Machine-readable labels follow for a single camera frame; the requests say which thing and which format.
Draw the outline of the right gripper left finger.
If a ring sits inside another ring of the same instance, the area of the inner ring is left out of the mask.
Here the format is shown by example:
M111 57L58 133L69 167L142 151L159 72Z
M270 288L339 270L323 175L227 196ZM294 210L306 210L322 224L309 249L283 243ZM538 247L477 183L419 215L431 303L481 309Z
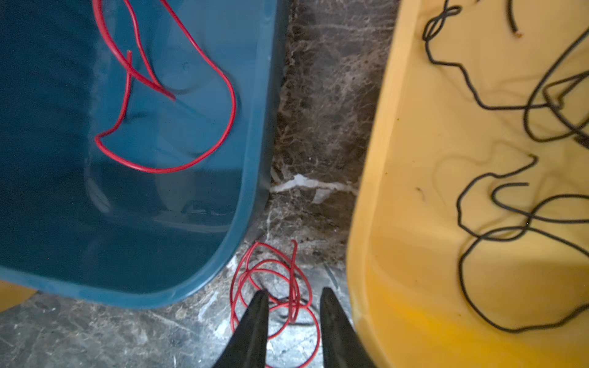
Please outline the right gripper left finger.
M268 293L257 291L214 368L264 368L268 342Z

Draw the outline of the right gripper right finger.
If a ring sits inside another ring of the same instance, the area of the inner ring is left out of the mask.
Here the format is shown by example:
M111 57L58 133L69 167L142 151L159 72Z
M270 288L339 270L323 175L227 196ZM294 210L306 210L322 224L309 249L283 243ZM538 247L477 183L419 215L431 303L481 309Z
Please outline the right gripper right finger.
M322 290L320 320L325 368L375 368L331 288Z

